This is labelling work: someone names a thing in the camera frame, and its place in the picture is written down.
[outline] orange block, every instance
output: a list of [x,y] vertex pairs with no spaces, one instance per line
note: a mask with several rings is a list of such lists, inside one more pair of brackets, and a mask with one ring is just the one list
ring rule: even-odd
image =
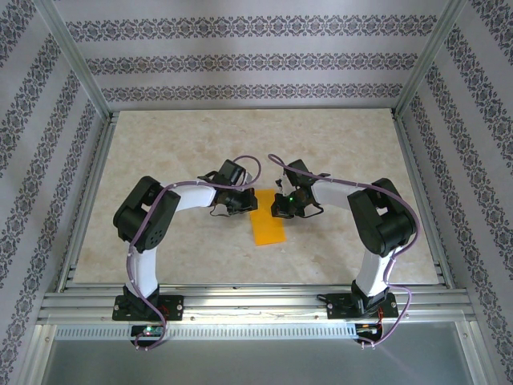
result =
[[286,241],[285,228],[281,218],[273,218],[271,205],[274,202],[274,190],[256,190],[258,210],[251,211],[249,217],[253,227],[255,245],[270,245]]

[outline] wall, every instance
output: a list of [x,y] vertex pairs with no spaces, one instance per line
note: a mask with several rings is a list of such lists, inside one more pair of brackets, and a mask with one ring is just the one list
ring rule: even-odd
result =
[[513,383],[512,3],[466,4],[403,119],[499,383]]
[[34,5],[0,0],[0,384],[18,377],[103,126]]
[[110,107],[393,107],[446,0],[55,3]]

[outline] beige tabletop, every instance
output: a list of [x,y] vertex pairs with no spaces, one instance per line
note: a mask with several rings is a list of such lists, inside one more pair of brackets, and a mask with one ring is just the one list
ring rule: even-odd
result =
[[[216,110],[123,111],[87,227],[75,282],[125,282],[126,244],[112,217],[138,180],[195,179],[241,154],[263,165],[256,188],[276,188],[281,170],[267,160],[301,158],[314,173],[360,182],[390,178],[414,204],[390,111]],[[241,162],[252,174],[255,165]],[[249,215],[210,217],[209,208],[176,213],[158,248],[160,283],[345,284],[356,278],[364,247],[351,213],[325,207],[322,215],[285,221],[285,243],[255,246]],[[396,263],[392,282],[438,283],[422,231]]]

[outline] purple cable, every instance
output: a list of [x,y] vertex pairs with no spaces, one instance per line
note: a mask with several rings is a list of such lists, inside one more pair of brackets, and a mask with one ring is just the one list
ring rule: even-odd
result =
[[378,187],[378,186],[373,186],[371,184],[366,184],[366,183],[352,182],[350,180],[334,179],[334,178],[328,178],[326,176],[318,176],[318,175],[312,174],[311,172],[304,172],[304,171],[298,170],[298,169],[296,169],[294,167],[290,167],[290,166],[286,165],[284,163],[284,161],[279,156],[277,156],[277,155],[268,154],[267,157],[272,162],[278,164],[282,168],[285,168],[287,170],[296,172],[296,173],[301,174],[301,175],[308,176],[308,177],[313,178],[313,179],[325,180],[327,182],[340,183],[340,184],[345,184],[345,185],[353,186],[353,187],[370,188],[372,190],[378,191],[378,192],[380,192],[382,194],[385,194],[385,195],[395,199],[401,205],[406,207],[406,209],[410,212],[411,216],[414,218],[415,227],[417,228],[417,231],[415,232],[415,235],[414,235],[414,239],[406,247],[404,247],[403,249],[399,250],[399,252],[397,252],[397,253],[393,252],[392,253],[392,256],[390,257],[390,260],[389,260],[388,264],[386,265],[385,272],[383,273],[383,281],[384,281],[384,283],[388,287],[391,287],[392,289],[405,290],[408,293],[408,300],[406,301],[404,309],[402,309],[402,312],[400,313],[398,319],[392,325],[390,330],[384,336],[382,336],[378,341],[375,342],[375,341],[372,341],[371,339],[368,339],[368,338],[365,338],[365,337],[359,337],[359,339],[361,339],[362,341],[365,341],[365,342],[369,343],[369,344],[366,345],[366,344],[364,344],[362,342],[362,348],[364,348],[364,347],[375,347],[375,346],[379,345],[380,343],[384,342],[397,329],[399,322],[402,320],[402,318],[404,317],[404,315],[408,311],[408,308],[410,307],[410,304],[411,304],[411,299],[413,297],[413,294],[411,293],[411,290],[408,287],[402,286],[402,285],[391,285],[389,283],[389,278],[390,278],[390,273],[392,272],[392,267],[394,267],[394,263],[395,263],[396,258],[399,255],[401,255],[402,253],[405,253],[407,250],[409,250],[411,248],[411,246],[413,246],[414,243],[418,239],[418,235],[420,233],[420,222],[418,220],[417,214],[415,213],[413,208],[410,205],[408,205],[408,202],[406,202],[404,199],[402,199],[399,195],[396,195],[393,192],[390,192],[390,191],[388,191],[388,190],[386,190],[384,188],[381,188],[381,187]]
[[[148,210],[146,216],[144,217],[143,223],[141,223],[141,226],[139,227],[139,230],[137,230],[137,233],[135,234],[134,238],[131,240],[130,245],[128,246],[128,255],[127,255],[127,275],[128,275],[128,279],[129,279],[130,283],[132,284],[132,286],[133,286],[135,292],[137,293],[138,297],[141,298],[143,300],[143,302],[159,316],[160,321],[162,322],[162,327],[163,327],[162,334],[160,335],[159,339],[157,339],[150,346],[145,347],[144,348],[145,351],[150,351],[151,349],[155,349],[156,347],[158,347],[158,345],[160,345],[162,343],[162,341],[164,340],[164,338],[166,336],[167,322],[166,322],[166,318],[164,317],[162,312],[160,310],[158,310],[155,306],[153,306],[153,304],[151,302],[149,302],[143,296],[143,294],[140,291],[140,288],[135,284],[134,274],[133,274],[133,272],[131,270],[131,259],[133,258],[133,255],[134,255],[134,245],[135,245],[135,243],[139,240],[139,238],[143,234],[144,230],[146,229],[146,225],[150,221],[151,215],[155,212],[156,206],[159,204],[159,201],[162,199],[164,194],[168,190],[171,190],[172,188],[176,188],[176,187],[179,187],[179,186],[208,186],[208,187],[214,187],[214,188],[226,188],[226,189],[231,189],[231,190],[237,190],[237,189],[240,190],[240,189],[248,188],[248,187],[252,186],[253,184],[255,184],[255,182],[257,182],[258,178],[260,178],[260,175],[262,173],[262,165],[261,165],[260,161],[255,156],[251,156],[251,155],[241,155],[241,156],[238,156],[237,158],[235,158],[233,161],[236,162],[239,159],[244,159],[244,158],[254,160],[256,162],[256,165],[258,166],[258,173],[257,173],[257,175],[249,183],[241,184],[241,185],[238,185],[238,186],[225,186],[223,184],[208,183],[208,182],[203,182],[203,181],[200,181],[200,180],[186,180],[184,182],[168,184],[166,187],[164,187],[159,192],[159,195],[157,195],[157,197],[155,198],[155,201],[151,205],[151,208]],[[135,344],[136,350],[139,349],[139,345],[138,345],[137,342],[139,341],[139,339],[142,336],[143,336],[143,334],[139,334],[139,335],[137,335],[137,337],[135,337],[134,344]]]

